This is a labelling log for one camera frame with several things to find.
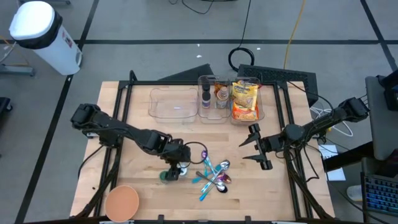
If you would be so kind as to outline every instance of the white container lid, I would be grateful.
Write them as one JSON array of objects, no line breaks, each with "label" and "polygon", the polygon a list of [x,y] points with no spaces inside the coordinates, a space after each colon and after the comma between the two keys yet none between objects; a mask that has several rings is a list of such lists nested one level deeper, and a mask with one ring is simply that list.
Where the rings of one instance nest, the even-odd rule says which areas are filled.
[{"label": "white container lid", "polygon": [[14,15],[9,28],[10,35],[16,40],[41,37],[51,28],[54,17],[55,11],[49,3],[27,2]]}]

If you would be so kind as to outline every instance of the spoon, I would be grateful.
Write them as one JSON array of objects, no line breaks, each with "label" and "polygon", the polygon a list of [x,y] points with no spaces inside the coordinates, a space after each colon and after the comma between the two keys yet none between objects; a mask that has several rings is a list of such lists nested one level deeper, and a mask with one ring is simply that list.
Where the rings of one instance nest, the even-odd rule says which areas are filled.
[{"label": "spoon", "polygon": [[[214,181],[214,180],[217,178],[218,174],[220,174],[222,171],[227,170],[227,169],[229,168],[229,165],[230,165],[230,162],[229,162],[229,160],[227,160],[227,159],[224,160],[223,162],[221,162],[221,163],[220,163],[221,170],[219,170],[219,171],[217,172],[217,174],[214,175],[213,178],[211,178],[211,181]],[[202,192],[202,193],[205,193],[206,190],[210,187],[210,185],[211,185],[211,182],[208,182],[208,183],[201,189],[201,192]]]},{"label": "spoon", "polygon": [[[203,193],[203,194],[200,196],[199,201],[203,201],[203,200],[205,199],[205,197],[208,195],[208,193],[211,191],[211,189],[212,189],[214,186],[216,186],[216,185],[212,184],[212,185],[210,186],[210,188],[209,188],[205,193]],[[217,188],[217,190],[218,190],[219,192],[221,192],[221,193],[226,193],[226,192],[228,191],[228,188],[227,188],[226,186],[224,186],[224,190],[220,191],[218,188]]]},{"label": "spoon", "polygon": [[213,165],[210,162],[209,154],[205,150],[203,150],[201,152],[201,157],[202,159],[205,159],[205,162],[207,162],[207,165],[210,167],[211,171],[213,172],[213,175],[216,175],[217,172],[214,170]]},{"label": "spoon", "polygon": [[232,182],[232,179],[226,173],[224,173],[224,175],[222,175],[222,176],[217,177],[217,179],[226,184],[230,184]]},{"label": "spoon", "polygon": [[[203,178],[203,179],[206,179],[206,180],[210,181],[211,183],[215,184],[216,187],[217,187],[217,190],[218,190],[219,192],[221,192],[221,193],[223,193],[223,191],[224,191],[225,188],[226,188],[225,185],[224,185],[222,182],[214,182],[214,181],[210,180],[209,178],[207,178],[205,175],[203,175],[203,174],[202,174],[201,172],[199,172],[199,171],[197,171],[197,175],[198,175],[199,177],[201,177],[201,178]],[[220,177],[222,178],[223,176],[224,176],[224,172],[221,172],[221,173],[218,175],[217,179],[219,180]]]},{"label": "spoon", "polygon": [[[221,170],[221,166],[218,164],[217,166],[216,166],[216,171],[218,172],[219,170]],[[194,179],[192,179],[192,183],[193,184],[195,184],[195,183],[197,183],[197,182],[199,182],[199,181],[201,181],[202,180],[202,178],[201,177],[196,177],[196,178],[194,178]]]}]

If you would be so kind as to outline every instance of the yellow cable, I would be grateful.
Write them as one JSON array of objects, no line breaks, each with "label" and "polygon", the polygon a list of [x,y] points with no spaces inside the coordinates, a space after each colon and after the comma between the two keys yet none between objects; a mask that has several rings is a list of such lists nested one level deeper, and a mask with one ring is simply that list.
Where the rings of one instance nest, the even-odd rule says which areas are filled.
[{"label": "yellow cable", "polygon": [[[6,38],[4,38],[3,36],[0,35],[0,39],[2,39],[9,47],[12,47],[12,45],[6,40]],[[19,50],[17,48],[15,50],[16,50],[17,54],[19,54],[25,60],[26,63],[15,63],[15,64],[10,64],[9,66],[29,66],[29,62],[24,57],[24,55],[21,52],[19,52]]]},{"label": "yellow cable", "polygon": [[297,25],[298,25],[299,22],[300,22],[301,14],[303,14],[304,5],[305,5],[305,0],[303,0],[303,4],[301,5],[301,10],[300,10],[300,14],[298,14],[298,18],[297,18],[297,21],[296,21],[296,25],[294,25],[294,29],[293,29],[292,35],[290,36],[289,42],[287,43],[286,53],[285,53],[285,61],[284,61],[284,69],[285,69],[285,67],[286,67],[287,56],[288,56],[288,54],[289,54],[290,43],[292,42],[294,33],[296,32]]}]

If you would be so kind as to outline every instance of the white paper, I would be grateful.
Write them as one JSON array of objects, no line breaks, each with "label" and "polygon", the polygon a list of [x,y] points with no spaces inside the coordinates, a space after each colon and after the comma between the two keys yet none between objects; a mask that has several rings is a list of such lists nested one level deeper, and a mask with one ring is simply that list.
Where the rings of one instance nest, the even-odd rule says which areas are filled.
[{"label": "white paper", "polygon": [[[337,148],[335,145],[319,145],[319,151],[322,153],[322,158],[325,160],[327,158],[337,156]],[[343,168],[337,170],[329,171],[328,177],[330,181],[345,181],[346,176],[344,175]]]}]

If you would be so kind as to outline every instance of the orange bowl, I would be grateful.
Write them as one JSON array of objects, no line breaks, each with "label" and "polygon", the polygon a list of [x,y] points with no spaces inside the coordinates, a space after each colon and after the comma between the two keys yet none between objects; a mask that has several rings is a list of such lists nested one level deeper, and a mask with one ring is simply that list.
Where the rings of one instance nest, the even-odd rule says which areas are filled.
[{"label": "orange bowl", "polygon": [[105,200],[105,214],[114,222],[126,222],[137,212],[139,198],[136,190],[127,185],[115,187]]}]

